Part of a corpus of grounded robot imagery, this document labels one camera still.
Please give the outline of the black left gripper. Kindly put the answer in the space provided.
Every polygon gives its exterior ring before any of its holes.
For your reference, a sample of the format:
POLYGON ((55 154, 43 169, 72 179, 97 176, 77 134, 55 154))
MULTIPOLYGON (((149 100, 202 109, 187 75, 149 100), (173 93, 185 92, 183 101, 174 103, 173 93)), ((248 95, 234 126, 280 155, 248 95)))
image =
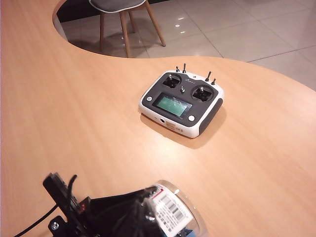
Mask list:
MULTIPOLYGON (((80 216, 82 208, 72 194, 74 175, 66 184, 58 173, 50 173, 43 186, 64 213, 53 218, 48 229, 54 237, 88 237, 80 216)), ((155 216, 152 195, 158 188, 151 186, 135 192, 91 200, 92 224, 102 237, 162 237, 155 216)))

